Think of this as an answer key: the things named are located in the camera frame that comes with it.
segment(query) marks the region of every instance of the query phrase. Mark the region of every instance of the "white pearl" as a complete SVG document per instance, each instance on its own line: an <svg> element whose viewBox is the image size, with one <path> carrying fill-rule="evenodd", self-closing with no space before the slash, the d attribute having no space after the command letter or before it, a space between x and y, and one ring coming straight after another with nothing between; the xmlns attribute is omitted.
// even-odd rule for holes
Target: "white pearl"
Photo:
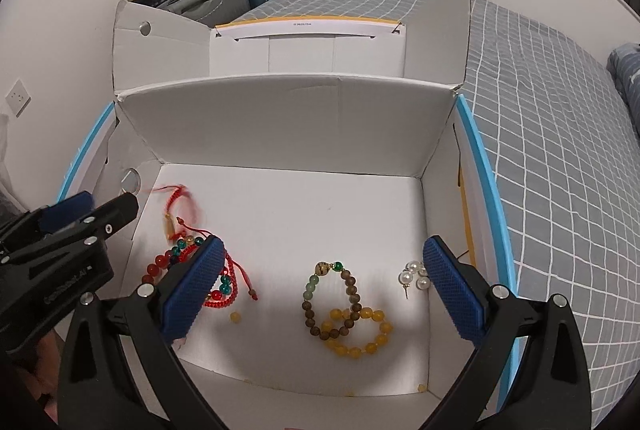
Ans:
<svg viewBox="0 0 640 430"><path fill-rule="evenodd" d="M424 291L428 289L431 285L431 280L427 279L427 277L420 277L420 279L415 281L415 286L420 290Z"/></svg>
<svg viewBox="0 0 640 430"><path fill-rule="evenodd" d="M411 273L416 273L420 269L420 263L418 261L411 261L404 266L404 269L408 269Z"/></svg>
<svg viewBox="0 0 640 430"><path fill-rule="evenodd" d="M411 271L403 271L398 275L398 282L401 284L411 284L414 281L414 274Z"/></svg>

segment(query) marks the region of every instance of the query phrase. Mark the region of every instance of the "suitcase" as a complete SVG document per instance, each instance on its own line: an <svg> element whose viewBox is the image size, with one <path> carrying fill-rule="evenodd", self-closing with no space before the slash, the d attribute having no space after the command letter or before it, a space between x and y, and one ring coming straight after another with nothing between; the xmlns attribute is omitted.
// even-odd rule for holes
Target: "suitcase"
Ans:
<svg viewBox="0 0 640 430"><path fill-rule="evenodd" d="M231 22L250 9L249 0L167 0L158 8L210 28Z"/></svg>

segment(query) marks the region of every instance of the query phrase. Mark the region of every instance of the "textured blue pad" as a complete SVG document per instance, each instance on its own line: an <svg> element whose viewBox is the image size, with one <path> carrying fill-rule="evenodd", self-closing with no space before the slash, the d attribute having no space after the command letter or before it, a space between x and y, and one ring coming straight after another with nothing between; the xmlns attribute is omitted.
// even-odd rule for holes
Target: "textured blue pad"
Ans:
<svg viewBox="0 0 640 430"><path fill-rule="evenodd" d="M80 192L42 211L38 226L40 231L55 233L81 219L94 209L94 197Z"/></svg>
<svg viewBox="0 0 640 430"><path fill-rule="evenodd" d="M484 338L484 309L478 298L433 237L424 244L422 260L460 337L479 347Z"/></svg>
<svg viewBox="0 0 640 430"><path fill-rule="evenodd" d="M207 293L216 283L225 263L225 245L210 237L196 251L191 267L162 306L161 333L166 342L187 336Z"/></svg>

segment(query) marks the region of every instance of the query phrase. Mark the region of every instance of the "wall socket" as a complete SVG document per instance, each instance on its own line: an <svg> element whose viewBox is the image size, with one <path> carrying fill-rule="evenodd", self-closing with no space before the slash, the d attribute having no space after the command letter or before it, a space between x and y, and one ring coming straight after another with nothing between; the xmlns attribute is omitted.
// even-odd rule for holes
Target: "wall socket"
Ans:
<svg viewBox="0 0 640 430"><path fill-rule="evenodd" d="M4 97L6 102L9 104L9 107L14 112L16 118L20 116L21 112L24 111L24 108L31 101L31 97L27 92L27 89L24 88L24 84L20 79L18 79L14 86L9 91L9 94Z"/></svg>

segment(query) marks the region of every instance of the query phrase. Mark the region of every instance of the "yellow beaded bracelet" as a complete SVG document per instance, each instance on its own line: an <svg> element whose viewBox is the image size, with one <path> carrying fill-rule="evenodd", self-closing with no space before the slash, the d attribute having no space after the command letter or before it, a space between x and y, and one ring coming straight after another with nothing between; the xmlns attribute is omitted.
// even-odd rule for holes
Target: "yellow beaded bracelet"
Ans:
<svg viewBox="0 0 640 430"><path fill-rule="evenodd" d="M331 309L329 312L329 318L333 321L347 320L350 317L351 312L349 309L341 311L340 309ZM394 330L393 325L385 320L385 312L381 309L373 311L370 307L363 307L360 311L360 318L371 318L374 322L380 323L380 334L378 334L373 342L369 342L364 346L364 349L360 347L346 347L336 340L326 340L324 345L335 352L338 356L348 356L354 360L359 359L363 354L375 354L378 352L379 347L385 346L389 341L389 333ZM334 327L333 322L322 322L322 331L330 331Z"/></svg>

